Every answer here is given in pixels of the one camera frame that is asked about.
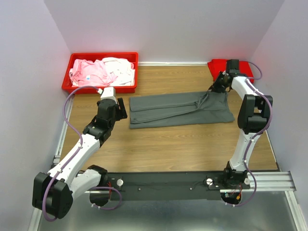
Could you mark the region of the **dark grey t shirt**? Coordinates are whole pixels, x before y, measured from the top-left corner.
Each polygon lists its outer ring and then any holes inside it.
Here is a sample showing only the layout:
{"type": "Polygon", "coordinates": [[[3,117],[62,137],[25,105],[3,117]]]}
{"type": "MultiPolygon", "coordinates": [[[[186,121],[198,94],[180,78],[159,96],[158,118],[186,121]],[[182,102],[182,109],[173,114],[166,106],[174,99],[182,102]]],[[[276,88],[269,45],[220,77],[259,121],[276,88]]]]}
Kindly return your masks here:
{"type": "Polygon", "coordinates": [[[227,94],[211,91],[131,97],[130,129],[230,123],[227,94]]]}

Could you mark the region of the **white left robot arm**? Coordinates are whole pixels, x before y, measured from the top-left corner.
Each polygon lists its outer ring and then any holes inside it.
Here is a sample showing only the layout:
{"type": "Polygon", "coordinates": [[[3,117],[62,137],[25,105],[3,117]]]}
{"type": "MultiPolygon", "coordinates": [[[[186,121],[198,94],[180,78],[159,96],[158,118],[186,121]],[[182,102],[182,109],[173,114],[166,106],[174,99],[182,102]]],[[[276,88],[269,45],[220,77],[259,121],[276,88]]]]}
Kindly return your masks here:
{"type": "Polygon", "coordinates": [[[128,117],[122,98],[104,98],[97,105],[97,115],[84,128],[66,157],[48,173],[40,172],[34,178],[32,205],[40,209],[49,222],[62,219],[73,201],[87,190],[121,194],[111,187],[107,170],[102,167],[93,165],[78,175],[84,163],[110,137],[115,122],[128,117]]]}

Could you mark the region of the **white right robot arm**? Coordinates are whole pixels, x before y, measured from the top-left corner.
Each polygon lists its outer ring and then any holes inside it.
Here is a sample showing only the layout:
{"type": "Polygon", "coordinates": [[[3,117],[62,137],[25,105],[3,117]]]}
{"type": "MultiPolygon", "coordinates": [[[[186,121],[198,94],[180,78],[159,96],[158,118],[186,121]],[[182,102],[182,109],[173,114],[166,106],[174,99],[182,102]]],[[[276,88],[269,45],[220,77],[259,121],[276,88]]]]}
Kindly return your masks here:
{"type": "Polygon", "coordinates": [[[231,89],[242,99],[237,119],[239,139],[232,158],[218,178],[219,184],[228,189],[245,183],[254,146],[272,120],[273,98],[261,93],[251,80],[251,77],[240,72],[240,61],[230,59],[226,61],[226,69],[220,71],[209,88],[216,93],[225,93],[226,89],[231,89]]]}

